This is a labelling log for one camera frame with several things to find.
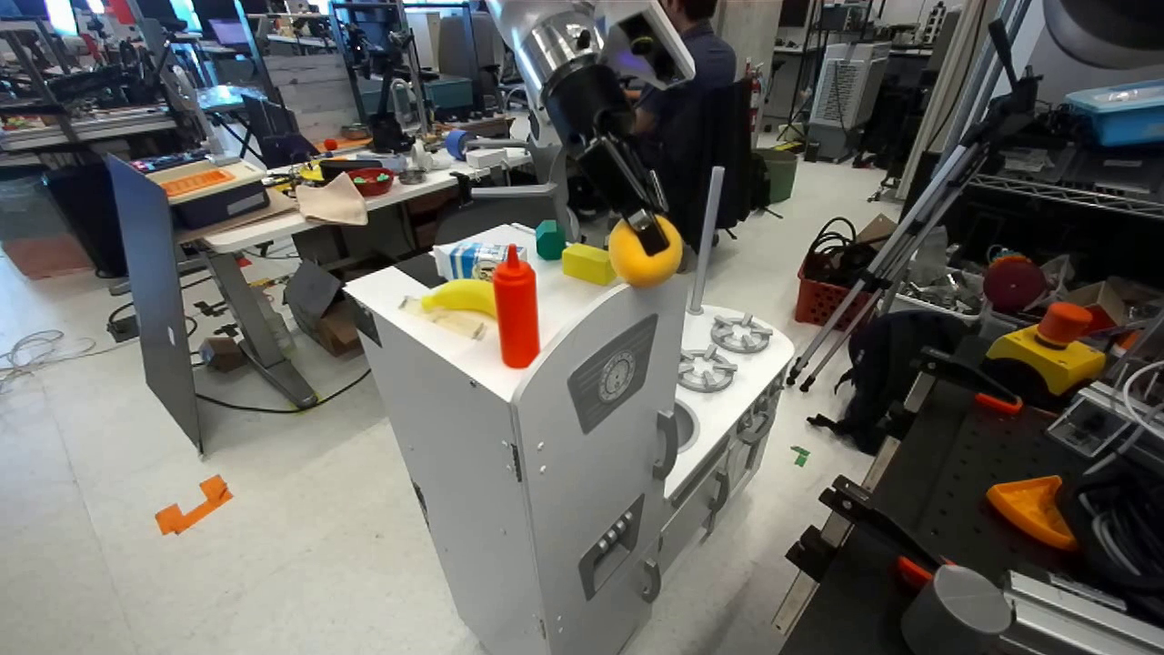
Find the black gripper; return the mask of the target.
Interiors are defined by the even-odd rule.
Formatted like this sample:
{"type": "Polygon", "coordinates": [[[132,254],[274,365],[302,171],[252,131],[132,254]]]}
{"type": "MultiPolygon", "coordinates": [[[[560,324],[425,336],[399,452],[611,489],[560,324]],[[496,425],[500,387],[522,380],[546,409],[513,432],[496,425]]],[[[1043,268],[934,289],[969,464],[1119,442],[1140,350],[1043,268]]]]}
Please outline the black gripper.
{"type": "Polygon", "coordinates": [[[636,233],[654,225],[662,211],[650,171],[615,131],[581,134],[569,160],[603,211],[627,219],[636,233]]]}

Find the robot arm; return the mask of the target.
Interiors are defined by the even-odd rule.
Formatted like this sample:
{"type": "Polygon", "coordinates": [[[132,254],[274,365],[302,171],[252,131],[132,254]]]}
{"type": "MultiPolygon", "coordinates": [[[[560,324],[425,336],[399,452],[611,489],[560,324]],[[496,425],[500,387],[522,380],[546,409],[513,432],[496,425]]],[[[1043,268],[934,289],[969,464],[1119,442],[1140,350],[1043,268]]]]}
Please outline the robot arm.
{"type": "Polygon", "coordinates": [[[608,211],[644,228],[662,211],[633,152],[627,80],[654,92],[694,75],[694,60],[657,0],[483,0],[523,84],[560,139],[569,169],[608,211]]]}

